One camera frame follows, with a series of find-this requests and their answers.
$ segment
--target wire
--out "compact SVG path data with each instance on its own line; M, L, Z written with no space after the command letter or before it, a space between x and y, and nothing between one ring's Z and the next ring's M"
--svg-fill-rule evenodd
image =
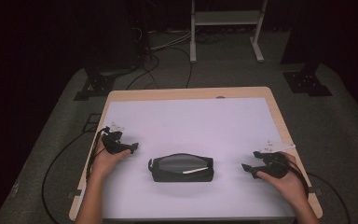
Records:
M138 30L139 31L139 38L138 38L138 41L140 41L141 39L142 39L142 30L141 29L139 29L138 27L132 27L131 28L132 30Z
M42 183L42 203L43 203L43 207L45 208L46 212L48 213L48 216L50 217L50 219L56 223L59 224L59 222L53 217L53 215L50 213L50 211L48 210L48 205L46 204L46 198L45 198L45 184L46 184L46 179L48 178L48 173L50 172L51 167L53 166L54 162L61 156L61 154L69 147L71 146L77 139L79 139L81 136L83 136L83 134L85 133L90 133L91 130L93 130L96 127L92 127L88 130L86 130L85 132L82 132L80 135L78 135L76 138L74 138L72 141L70 141L68 144L66 144L65 147L63 147L63 149L57 154L57 156L54 158L54 160L51 162L50 166L48 167L48 170L45 173L45 177L43 178L43 183Z
M145 63L142 64L142 67L144 68L144 70L145 70L145 71L152 77L152 79L153 79L153 82L147 84L146 87L149 86L149 85L152 84L152 83L156 83L156 86L157 86L157 88L159 89L159 86L158 86L157 81L154 79L154 76L150 73L151 71L149 71L149 70L146 69Z
M187 82L186 82L186 89L188 88L188 83L190 82L190 79L191 79L191 74L192 74L192 72L193 72L193 64L191 63L191 61L190 61L190 56L188 55L188 53L185 51L185 50L183 50L183 49L178 49L178 48L166 48L166 49L176 49L176 50L180 50L180 51L182 51L185 55L186 55L186 57L188 58L188 62L190 63L190 72L189 72L189 74L188 74L188 78L187 78Z
M154 69L157 68L157 66L159 65L159 59L158 59L157 56L155 56L155 55L153 55L153 54L151 54L151 56L157 60L156 65L153 66L152 69L147 70L146 72L144 72L144 73L142 73L141 75L139 75L138 77L136 77L136 78L127 86L127 89L126 89L126 90L129 90L129 89L130 89L130 86L131 86L136 80L138 80L138 78L143 77L143 76L146 75L146 74L150 74L151 71L153 71Z
M344 207L345 215L346 215L346 217L347 217L348 223L351 224L351 215L350 215L350 212L349 212L348 207L347 207L347 205L345 204L344 200L343 200L343 199L341 198L341 196L339 195L338 191L337 191L330 183L328 183L326 180L322 179L320 176L315 175L315 174L310 173L310 172L306 172L306 173L307 173L307 175L313 176L313 177L315 177L315 178L321 180L321 181L324 182L328 187L330 187L330 189L331 189L332 191L335 192L335 194L336 194L337 197L339 198L339 201L341 202L342 206Z

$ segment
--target hand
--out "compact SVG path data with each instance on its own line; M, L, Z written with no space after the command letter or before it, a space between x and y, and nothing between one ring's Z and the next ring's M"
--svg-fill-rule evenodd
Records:
M91 166L91 174L90 178L92 177L99 177L101 179L105 179L107 175L114 169L116 164L123 158L127 157L131 154L129 149L124 150L120 153L110 154L107 152L103 145L104 135L101 135L100 140L97 145L97 150L95 153L95 160Z
M281 153L286 157L287 160L289 160L290 166L298 169L298 167L295 166L295 157L285 152ZM275 178L261 171L257 172L257 175L261 179L269 182L272 186L274 186L280 192L283 198L292 206L296 205L297 203L308 201L301 180L298 179L298 177L293 174L293 172L289 171L286 176L282 177L281 179Z

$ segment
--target black cable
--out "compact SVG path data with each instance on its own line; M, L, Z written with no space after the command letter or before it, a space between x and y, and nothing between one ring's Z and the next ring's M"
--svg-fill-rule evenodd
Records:
M138 77L136 77L136 78L127 86L127 89L126 89L126 90L129 90L129 89L130 89L130 86L131 86L136 80L138 80L138 78L140 78L140 77L142 77L142 76L144 76L144 75L146 75L146 74L149 74L151 71L153 71L154 69L157 68L157 66L159 65L159 59L158 59L157 56L155 56L155 55L153 55L153 54L151 54L151 56L154 57L155 59L157 59L156 65L155 65L154 67L152 67L152 69L147 70L146 72L144 72L144 73L142 73L141 75L139 75Z
M46 204L46 199L45 199L45 184L46 184L46 179L48 178L48 173L50 172L51 167L53 166L54 162L61 156L61 154L69 147L71 146L77 139L79 139L81 136L83 136L83 134L85 133L89 133L90 130L94 129L95 127L92 127L88 130L86 130L85 132L82 132L80 135L78 135L76 138L74 138L72 141L70 141L68 144L66 144L65 147L63 147L63 149L57 154L57 156L54 158L54 160L51 162L50 166L48 167L48 170L45 173L45 177L43 178L43 183L42 183L42 203L43 203L43 207L45 208L46 212L48 213L48 216L50 217L50 219L56 223L59 224L59 222L53 217L53 215L50 213L50 211L48 210L48 205Z
M188 88L188 83L190 82L190 79L191 79L191 74L192 74L192 72L193 72L193 64L192 64L191 61L190 61L190 56L188 55L188 53L187 53L185 50L183 50L183 49L178 49L178 48L173 48L173 47L158 49L158 50L155 50L155 52L157 52L157 51L162 51L162 50L165 50L165 49L176 49L176 50L180 50L180 51L182 51L182 52L186 55L186 57L188 58L188 62L190 63L190 72L189 72L189 74L188 74L187 83L186 83L186 89L187 89L187 88Z
M158 59L157 56L152 55L152 54L151 54L150 56L151 56L151 57L154 56L154 57L156 58L156 60L158 61L158 64L159 64L159 59ZM157 86L157 88L159 89L159 85L158 85L157 81L154 79L154 76L150 73L153 69L152 69L152 70L147 70L144 63L142 64L142 67L143 67L144 70L152 77L153 82L156 83L156 86Z
M310 176L313 176L319 180L321 180L322 182L324 182L328 187L330 187L330 189L332 191L335 192L335 194L337 195L337 197L339 198L339 201L341 202L342 206L344 207L344 210L345 210L345 215L347 217L347 220L348 220L348 223L351 224L351 215L350 215L350 212L348 210L348 207L347 205L344 203L344 200L341 198L341 196L339 195L338 191L330 184L328 183L326 180L322 179L320 176L318 175L315 175L313 173L310 173L310 172L307 172L307 175L310 175Z

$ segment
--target table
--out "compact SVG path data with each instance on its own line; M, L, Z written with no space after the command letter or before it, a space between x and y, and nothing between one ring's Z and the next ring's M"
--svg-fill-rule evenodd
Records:
M263 24L266 12L267 1L262 0L260 10L247 11L205 11L197 12L195 0L191 1L191 40L190 40L190 61L197 61L196 51L196 26L197 25L244 25L255 24L255 35L250 37L255 57L259 63L264 62L263 54L258 47L258 37Z
M181 100L181 99L213 99L216 97L225 98L265 98L269 107L270 114L273 122L279 131L279 135L283 143L292 143L293 140L288 132L286 125L283 121L279 107L277 106L272 92L267 87L239 87L239 88L205 88L205 89L180 89L180 90L148 90L148 91L112 91L106 101L106 105L103 109L102 119L99 124L98 130L103 127L103 120L106 117L109 104L111 102L129 102L129 101L158 101L158 100ZM305 174L305 169L302 165L301 159L298 156L295 148L291 148L287 151L296 157L297 164L302 173ZM81 191L85 179L86 167L83 171L83 175L80 179L78 190ZM309 196L309 202L317 217L321 217L323 214L322 208L316 198L315 193L311 193ZM79 196L76 196L70 211L70 218L75 219L76 209L79 204Z

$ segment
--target finger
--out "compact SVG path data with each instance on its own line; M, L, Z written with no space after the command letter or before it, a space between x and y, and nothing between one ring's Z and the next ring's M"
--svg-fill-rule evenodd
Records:
M261 179L263 179L263 180L269 182L271 185L276 186L276 183L277 183L277 181L278 181L277 178L275 178L275 177L273 177L273 176L271 176L271 175L268 175L268 174L266 174L266 173L264 173L264 172L262 172L262 171L257 171L256 175L257 175L258 177L260 177Z
M131 151L129 149L126 149L124 151L121 151L121 152L115 154L115 158L116 158L116 160L119 161L119 160L125 158L126 156L128 156L130 154L131 154Z

